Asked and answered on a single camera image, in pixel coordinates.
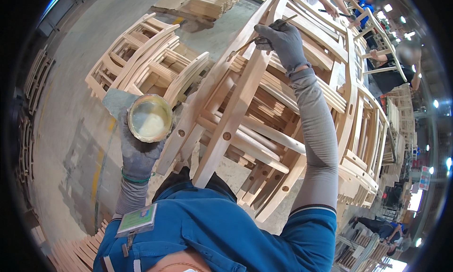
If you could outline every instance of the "factory floor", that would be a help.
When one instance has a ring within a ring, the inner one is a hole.
[[[94,234],[103,219],[114,213],[118,197],[122,154],[118,123],[101,101],[91,97],[85,77],[110,46],[157,0],[84,0],[60,21],[60,32],[49,37],[48,53],[56,60],[41,95],[34,121],[34,181],[30,195],[50,244],[58,238],[81,239]],[[209,51],[217,60],[229,40],[257,9],[241,0],[211,29],[194,29],[180,23],[180,41],[199,53]],[[224,158],[217,173],[237,192],[250,170]],[[164,177],[150,181],[148,200]],[[257,223],[279,234],[302,181],[264,222]],[[253,217],[250,208],[245,208]]]

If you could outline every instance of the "gray arm sleeve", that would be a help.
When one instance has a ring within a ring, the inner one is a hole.
[[[151,168],[157,159],[150,159]],[[118,200],[116,201],[115,213],[124,215],[126,213],[143,208],[146,203],[146,193],[148,191],[148,182],[131,183],[121,178],[121,189]]]
[[[311,204],[336,209],[338,147],[332,116],[312,68],[293,74],[291,82],[307,151],[307,171],[291,211]]]

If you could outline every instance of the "blue work shirt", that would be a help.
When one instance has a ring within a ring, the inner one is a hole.
[[[129,256],[115,238],[114,219],[105,229],[94,271],[146,271],[170,253],[193,248],[213,272],[330,271],[335,252],[336,213],[325,205],[294,210],[282,233],[260,230],[224,191],[174,185],[157,198],[155,226],[137,234]]]
[[[359,0],[359,5],[361,8],[365,9],[365,8],[369,8],[371,10],[371,13],[374,12],[374,8],[373,8],[373,5],[372,4],[368,4],[365,2],[365,0]],[[358,9],[355,10],[354,14],[356,15],[356,17],[359,17],[359,15],[361,14],[360,11]],[[365,28],[365,23],[367,22],[368,20],[368,16],[364,17],[362,20],[360,20],[360,27],[363,29]]]
[[[392,224],[393,226],[393,229],[395,229],[398,225],[401,226],[401,231],[404,230],[404,225],[402,223],[394,223],[394,222],[390,222],[390,224]]]

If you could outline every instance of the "employee id badge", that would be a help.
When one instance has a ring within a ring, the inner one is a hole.
[[[124,214],[120,226],[116,231],[116,238],[127,237],[129,234],[138,234],[154,229],[157,204],[151,204],[142,209]]]

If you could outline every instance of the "human hand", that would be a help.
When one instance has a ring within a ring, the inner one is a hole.
[[[373,60],[378,60],[377,50],[371,50],[370,55]]]
[[[271,26],[276,26],[283,20],[276,20]],[[302,38],[297,28],[289,23],[282,24],[278,30],[269,26],[255,25],[257,33],[264,37],[255,40],[256,48],[262,51],[272,51],[278,54],[282,66],[286,69],[286,76],[302,65],[311,66],[303,54]]]
[[[326,0],[324,3],[324,9],[326,10],[327,14],[329,14],[331,17],[333,18],[339,18],[340,17],[340,14],[338,13],[338,10],[335,6],[333,6],[333,4]]]
[[[118,117],[123,154],[122,173],[133,181],[144,181],[150,177],[153,165],[159,159],[166,139],[152,143],[141,142],[130,132],[127,116],[127,108],[124,107]]]

